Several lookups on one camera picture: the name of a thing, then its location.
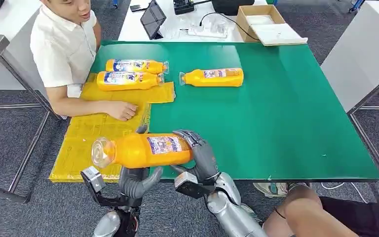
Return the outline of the person's hand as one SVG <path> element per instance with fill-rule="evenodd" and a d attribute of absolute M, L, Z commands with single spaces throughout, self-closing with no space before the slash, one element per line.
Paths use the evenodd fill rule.
<path fill-rule="evenodd" d="M 106 114 L 114 119 L 127 121 L 136 115 L 138 106 L 123 101 L 106 101 L 103 109 Z"/>

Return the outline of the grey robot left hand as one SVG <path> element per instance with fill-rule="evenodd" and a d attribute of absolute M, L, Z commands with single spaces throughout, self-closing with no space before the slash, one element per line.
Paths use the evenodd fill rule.
<path fill-rule="evenodd" d="M 158 166 L 150 173 L 149 167 L 127 168 L 122 166 L 118 185 L 120 192 L 133 199 L 142 198 L 146 191 L 159 183 L 163 174 L 163 167 Z"/>

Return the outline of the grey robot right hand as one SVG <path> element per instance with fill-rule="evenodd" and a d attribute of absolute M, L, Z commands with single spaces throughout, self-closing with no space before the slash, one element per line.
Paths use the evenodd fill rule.
<path fill-rule="evenodd" d="M 186 168 L 181 165 L 171 165 L 171 169 L 177 174 L 189 172 L 195 175 L 198 181 L 212 179 L 219 173 L 217 162 L 210 144 L 198 133 L 191 130 L 178 129 L 173 134 L 182 137 L 189 144 L 191 157 L 195 166 Z"/>

